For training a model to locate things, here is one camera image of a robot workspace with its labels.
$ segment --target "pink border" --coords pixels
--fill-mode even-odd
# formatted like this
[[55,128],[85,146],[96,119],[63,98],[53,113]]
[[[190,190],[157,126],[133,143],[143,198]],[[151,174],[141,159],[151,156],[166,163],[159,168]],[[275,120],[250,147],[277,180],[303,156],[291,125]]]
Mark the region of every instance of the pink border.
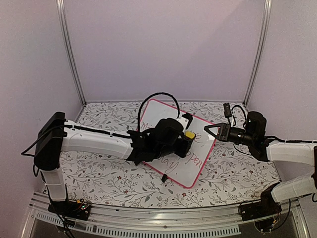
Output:
[[[150,101],[156,101],[156,102],[158,102],[158,103],[162,103],[162,104],[164,104],[164,105],[167,105],[167,106],[169,106],[169,107],[171,107],[171,108],[177,109],[176,107],[173,107],[173,106],[171,106],[171,105],[169,105],[169,104],[166,104],[166,103],[164,103],[164,102],[161,102],[161,101],[159,101],[159,100],[150,99],[150,100],[148,101],[148,103],[147,103],[147,105],[146,105],[144,111],[143,111],[143,114],[142,114],[142,116],[141,116],[141,121],[142,121],[142,118],[143,118],[143,115],[144,115],[146,109],[148,108],[148,105],[149,105]],[[193,116],[193,117],[196,117],[196,118],[198,118],[198,119],[200,119],[200,120],[203,120],[203,121],[205,121],[205,122],[208,122],[208,123],[210,123],[211,125],[214,125],[214,123],[212,123],[212,122],[210,122],[210,121],[207,121],[207,120],[205,120],[205,119],[202,119],[202,118],[200,118],[200,117],[198,117],[198,116],[195,116],[195,115],[192,115],[192,116]],[[209,157],[209,155],[210,155],[210,153],[211,153],[211,151],[212,151],[212,149],[213,149],[213,147],[214,147],[215,142],[216,142],[216,139],[214,139],[213,144],[212,144],[212,146],[211,146],[211,148],[210,148],[210,150],[209,150],[209,152],[208,152],[208,154],[207,154],[207,157],[206,157],[206,159],[205,159],[205,161],[204,161],[204,164],[203,164],[202,168],[200,169],[200,171],[199,171],[199,173],[198,173],[198,175],[197,175],[197,177],[196,177],[196,179],[195,179],[193,185],[191,185],[190,187],[186,187],[186,186],[182,185],[181,183],[175,181],[174,179],[172,179],[172,178],[170,178],[170,177],[168,177],[168,178],[169,178],[170,180],[174,181],[175,183],[177,183],[178,185],[180,185],[180,186],[182,186],[182,187],[184,187],[184,188],[187,188],[187,189],[191,189],[193,186],[195,186],[199,175],[201,174],[203,168],[205,167],[205,164],[206,164],[206,162],[207,162],[207,160],[208,160],[208,157]],[[149,165],[148,163],[146,163],[146,162],[143,162],[143,163],[146,164],[147,166],[150,166],[152,169],[154,169],[155,171],[159,172],[161,175],[164,174],[164,173],[162,173],[161,171],[159,171],[159,170],[157,170],[156,168],[154,168],[154,167],[152,167],[151,165]]]

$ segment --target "ventilation grille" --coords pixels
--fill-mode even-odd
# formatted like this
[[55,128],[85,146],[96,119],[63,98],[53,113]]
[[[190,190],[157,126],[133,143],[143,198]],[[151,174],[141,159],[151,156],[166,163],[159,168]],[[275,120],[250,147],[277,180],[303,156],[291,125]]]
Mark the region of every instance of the ventilation grille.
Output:
[[[57,226],[63,226],[57,215],[44,212],[37,212],[37,219]],[[96,234],[111,238],[220,238],[241,234],[238,225],[208,229],[204,231],[184,231],[184,232],[151,232],[151,231],[131,231],[124,229],[106,228],[98,225],[87,224],[85,230],[79,230],[91,234]]]

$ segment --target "vertical metal rail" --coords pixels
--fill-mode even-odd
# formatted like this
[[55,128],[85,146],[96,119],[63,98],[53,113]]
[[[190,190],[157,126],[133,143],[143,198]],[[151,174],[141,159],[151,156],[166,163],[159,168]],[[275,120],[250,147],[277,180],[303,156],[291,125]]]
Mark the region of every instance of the vertical metal rail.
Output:
[[73,50],[70,43],[70,37],[69,37],[68,28],[67,28],[66,14],[65,14],[65,8],[64,8],[64,0],[56,0],[56,3],[57,3],[60,27],[61,27],[61,31],[64,38],[64,43],[65,43],[65,48],[67,52],[67,57],[68,57],[71,73],[74,79],[75,87],[76,87],[80,102],[84,106],[86,105],[86,99],[84,96],[83,88],[79,80],[75,58],[74,58]]
[[271,6],[272,6],[272,0],[265,0],[264,4],[264,13],[263,13],[263,19],[262,19],[262,28],[261,28],[261,34],[260,34],[260,40],[259,40],[259,45],[258,45],[258,50],[256,54],[256,58],[253,64],[252,68],[252,73],[251,73],[251,78],[248,84],[247,92],[243,100],[243,104],[245,106],[248,106],[248,103],[250,101],[250,97],[252,94],[252,90],[254,87],[254,83],[259,71],[259,66],[260,66],[260,61],[264,49],[264,44],[265,44],[265,39],[266,39],[266,34],[267,34],[267,29],[268,29],[268,23],[269,23],[269,17],[271,13]]

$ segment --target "yellow object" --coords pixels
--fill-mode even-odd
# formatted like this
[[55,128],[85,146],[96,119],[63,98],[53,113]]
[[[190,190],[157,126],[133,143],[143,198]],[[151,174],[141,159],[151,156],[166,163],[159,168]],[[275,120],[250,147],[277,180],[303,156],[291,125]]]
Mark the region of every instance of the yellow object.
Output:
[[194,139],[195,138],[195,133],[191,132],[191,131],[187,131],[185,132],[186,137],[190,138],[190,139]]

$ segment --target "floral tablecloth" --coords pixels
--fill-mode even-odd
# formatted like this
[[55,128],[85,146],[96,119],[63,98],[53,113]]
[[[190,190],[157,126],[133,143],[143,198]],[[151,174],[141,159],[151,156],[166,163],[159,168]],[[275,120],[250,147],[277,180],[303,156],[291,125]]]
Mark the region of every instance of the floral tablecloth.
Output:
[[[88,104],[78,123],[106,130],[136,129],[139,102]],[[222,103],[183,102],[180,108],[214,123],[227,122]],[[237,125],[243,114],[235,111]],[[246,146],[238,149],[248,152]],[[69,197],[96,204],[147,208],[206,207],[258,199],[279,181],[273,163],[259,162],[217,141],[192,189],[161,182],[161,175],[146,165],[114,156],[87,152],[63,152],[60,159]]]

